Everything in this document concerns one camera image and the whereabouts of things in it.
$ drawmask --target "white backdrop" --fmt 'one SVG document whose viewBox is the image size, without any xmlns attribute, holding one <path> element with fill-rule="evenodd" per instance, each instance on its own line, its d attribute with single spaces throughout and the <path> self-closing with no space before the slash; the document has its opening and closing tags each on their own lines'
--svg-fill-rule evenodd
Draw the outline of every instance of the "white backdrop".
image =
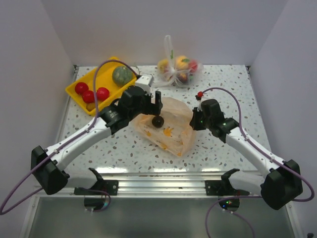
<svg viewBox="0 0 317 238">
<path fill-rule="evenodd" d="M 250 65 L 287 0 L 42 0 L 73 63 L 156 64 L 170 34 L 203 63 Z"/>
<path fill-rule="evenodd" d="M 52 144 L 72 65 L 39 0 L 0 1 L 0 203 L 30 171 L 31 150 Z M 9 205 L 33 191 L 33 178 Z M 29 201 L 0 216 L 0 237 L 17 238 Z"/>
<path fill-rule="evenodd" d="M 289 0 L 251 80 L 273 152 L 299 163 L 317 191 L 317 1 Z M 304 185 L 302 198 L 310 195 Z M 317 236 L 317 198 L 296 203 L 304 231 Z"/>
</svg>

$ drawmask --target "tomato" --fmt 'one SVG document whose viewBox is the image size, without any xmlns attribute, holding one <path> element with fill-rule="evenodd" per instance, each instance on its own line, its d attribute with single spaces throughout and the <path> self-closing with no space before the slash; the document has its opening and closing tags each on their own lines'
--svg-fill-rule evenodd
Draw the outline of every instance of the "tomato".
<svg viewBox="0 0 317 238">
<path fill-rule="evenodd" d="M 100 101 L 106 100 L 110 95 L 110 92 L 108 89 L 101 87 L 97 90 L 97 98 Z"/>
<path fill-rule="evenodd" d="M 191 73 L 194 73 L 197 71 L 197 68 L 198 68 L 198 64 L 195 60 L 192 60 L 188 63 L 188 67 L 191 69 L 190 72 Z"/>
<path fill-rule="evenodd" d="M 85 103 L 93 103 L 95 101 L 94 92 L 87 90 L 82 94 L 83 100 Z"/>
<path fill-rule="evenodd" d="M 75 92 L 77 94 L 83 94 L 84 92 L 86 92 L 88 90 L 88 85 L 84 82 L 79 82 L 76 84 L 75 86 Z"/>
</svg>

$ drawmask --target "brown fruit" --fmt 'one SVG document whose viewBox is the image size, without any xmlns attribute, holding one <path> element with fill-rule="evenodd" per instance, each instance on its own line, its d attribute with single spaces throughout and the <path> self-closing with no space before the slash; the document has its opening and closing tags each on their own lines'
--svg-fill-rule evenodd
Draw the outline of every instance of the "brown fruit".
<svg viewBox="0 0 317 238">
<path fill-rule="evenodd" d="M 87 109 L 88 111 L 92 111 L 92 110 L 95 109 L 95 108 L 96 108 L 95 103 L 88 103 L 88 104 L 86 105 L 86 109 Z"/>
<path fill-rule="evenodd" d="M 182 83 L 188 83 L 188 77 L 186 73 L 180 73 L 177 75 L 177 79 Z"/>
</svg>

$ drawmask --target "terrazzo tabletop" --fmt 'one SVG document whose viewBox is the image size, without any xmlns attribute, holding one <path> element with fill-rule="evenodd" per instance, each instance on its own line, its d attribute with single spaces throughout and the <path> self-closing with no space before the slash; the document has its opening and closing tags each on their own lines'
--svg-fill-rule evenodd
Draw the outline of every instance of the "terrazzo tabletop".
<svg viewBox="0 0 317 238">
<path fill-rule="evenodd" d="M 77 78 L 95 67 L 79 67 Z M 142 73 L 152 74 L 157 79 L 155 66 L 139 66 Z M 205 65 L 202 75 L 187 88 L 175 86 L 152 88 L 161 91 L 162 97 L 173 97 L 185 102 L 190 109 L 198 102 L 195 95 L 209 87 L 230 90 L 239 100 L 242 109 L 242 125 L 261 145 L 269 149 L 258 105 L 244 65 Z M 214 90 L 209 97 L 219 101 L 226 117 L 238 120 L 237 106 L 229 94 Z M 67 138 L 92 119 L 72 99 L 62 129 L 62 138 Z M 210 131 L 198 131 L 191 150 L 177 157 L 155 146 L 140 136 L 131 123 L 112 137 L 104 139 L 78 156 L 68 166 L 70 171 L 95 168 L 107 173 L 160 173 L 160 172 L 217 172 L 237 168 L 255 171 L 256 168 L 240 153 L 212 136 Z"/>
</svg>

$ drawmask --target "translucent plastic bag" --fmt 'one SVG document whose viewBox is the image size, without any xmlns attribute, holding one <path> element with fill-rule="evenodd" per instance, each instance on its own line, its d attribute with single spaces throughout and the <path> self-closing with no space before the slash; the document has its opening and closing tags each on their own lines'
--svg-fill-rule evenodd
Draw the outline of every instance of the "translucent plastic bag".
<svg viewBox="0 0 317 238">
<path fill-rule="evenodd" d="M 133 120 L 135 129 L 163 150 L 182 156 L 195 141 L 196 132 L 189 125 L 193 112 L 174 98 L 162 98 L 162 103 L 160 116 L 164 118 L 164 125 L 161 128 L 153 126 L 154 116 L 141 114 Z"/>
<path fill-rule="evenodd" d="M 204 66 L 194 59 L 186 56 L 175 57 L 169 35 L 165 36 L 164 50 L 166 59 L 158 62 L 159 76 L 162 81 L 156 82 L 156 87 L 168 86 L 173 83 L 180 87 L 187 87 L 204 69 Z"/>
</svg>

